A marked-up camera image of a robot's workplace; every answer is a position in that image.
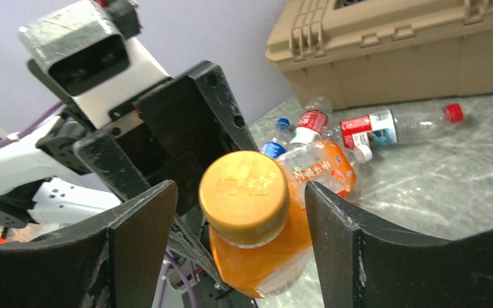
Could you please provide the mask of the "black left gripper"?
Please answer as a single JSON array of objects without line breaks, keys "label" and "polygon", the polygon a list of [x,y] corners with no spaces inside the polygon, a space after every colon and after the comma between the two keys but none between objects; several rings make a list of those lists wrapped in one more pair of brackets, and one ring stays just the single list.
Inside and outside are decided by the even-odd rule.
[{"label": "black left gripper", "polygon": [[148,266],[161,261],[166,248],[230,289],[179,216],[196,207],[201,176],[212,162],[258,149],[220,66],[203,61],[162,85],[118,98],[69,98],[35,145],[74,173],[96,175],[123,201],[111,210],[122,213],[108,227],[116,291],[154,275]]}]

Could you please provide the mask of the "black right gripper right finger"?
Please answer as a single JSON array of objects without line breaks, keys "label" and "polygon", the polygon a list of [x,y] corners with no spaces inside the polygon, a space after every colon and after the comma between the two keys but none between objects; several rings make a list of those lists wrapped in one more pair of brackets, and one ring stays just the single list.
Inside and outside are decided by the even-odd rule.
[{"label": "black right gripper right finger", "polygon": [[450,241],[387,221],[308,182],[326,307],[493,307],[493,229]]}]

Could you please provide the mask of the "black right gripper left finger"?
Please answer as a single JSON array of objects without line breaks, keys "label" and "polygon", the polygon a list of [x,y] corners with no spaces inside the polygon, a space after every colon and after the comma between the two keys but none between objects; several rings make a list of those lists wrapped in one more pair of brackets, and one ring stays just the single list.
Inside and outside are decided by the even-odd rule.
[{"label": "black right gripper left finger", "polygon": [[0,307],[151,307],[161,261],[149,278],[112,285],[106,210],[30,242],[0,244]]}]

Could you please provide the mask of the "orange juice bottle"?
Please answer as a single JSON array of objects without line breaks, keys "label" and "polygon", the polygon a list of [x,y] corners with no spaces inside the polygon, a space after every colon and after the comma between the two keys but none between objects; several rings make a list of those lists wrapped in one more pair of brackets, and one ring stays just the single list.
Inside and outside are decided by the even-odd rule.
[{"label": "orange juice bottle", "polygon": [[275,161],[256,151],[228,153],[206,169],[198,197],[226,284],[266,298],[301,277],[312,252],[307,217]]}]

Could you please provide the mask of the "large orange label bottle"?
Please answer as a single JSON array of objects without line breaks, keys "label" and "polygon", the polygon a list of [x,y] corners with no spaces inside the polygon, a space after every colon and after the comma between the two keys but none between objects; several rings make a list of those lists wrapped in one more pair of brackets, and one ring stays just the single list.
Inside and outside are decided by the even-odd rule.
[{"label": "large orange label bottle", "polygon": [[369,146],[350,150],[325,139],[289,150],[275,161],[287,176],[291,197],[304,204],[308,181],[316,181],[345,197],[356,185],[356,170],[373,157]]}]

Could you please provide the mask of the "red cap clear bottle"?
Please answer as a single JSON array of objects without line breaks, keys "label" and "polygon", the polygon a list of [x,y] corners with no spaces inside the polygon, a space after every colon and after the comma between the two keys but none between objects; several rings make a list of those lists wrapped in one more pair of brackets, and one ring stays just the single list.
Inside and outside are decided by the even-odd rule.
[{"label": "red cap clear bottle", "polygon": [[346,148],[413,144],[439,139],[464,120],[460,104],[442,107],[387,108],[342,121],[341,139]]}]

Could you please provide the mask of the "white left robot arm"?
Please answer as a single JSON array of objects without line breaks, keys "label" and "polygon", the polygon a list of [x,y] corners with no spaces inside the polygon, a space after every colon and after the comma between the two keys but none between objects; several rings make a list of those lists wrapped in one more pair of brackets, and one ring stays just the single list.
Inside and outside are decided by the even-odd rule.
[{"label": "white left robot arm", "polygon": [[15,139],[0,141],[0,224],[22,228],[74,223],[90,216],[57,209],[69,191],[42,193],[73,174],[93,173],[121,201],[161,183],[178,186],[176,215],[199,206],[204,171],[217,158],[255,150],[255,141],[220,66],[203,61],[176,77],[154,60],[98,74],[77,96],[63,90],[56,106]]}]

